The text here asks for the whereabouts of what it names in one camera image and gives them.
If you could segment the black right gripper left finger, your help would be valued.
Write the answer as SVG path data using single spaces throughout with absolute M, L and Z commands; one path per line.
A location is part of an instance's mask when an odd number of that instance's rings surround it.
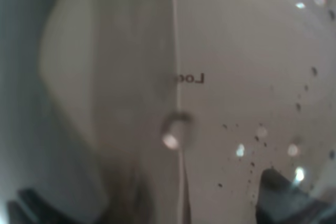
M 17 191 L 17 197 L 6 202 L 9 223 L 78 223 L 53 207 L 32 188 Z

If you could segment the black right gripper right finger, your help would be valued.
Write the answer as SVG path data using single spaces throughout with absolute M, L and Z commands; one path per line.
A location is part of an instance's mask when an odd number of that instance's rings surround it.
M 275 169 L 266 169 L 260 177 L 256 223 L 335 223 L 335 188 L 313 197 Z

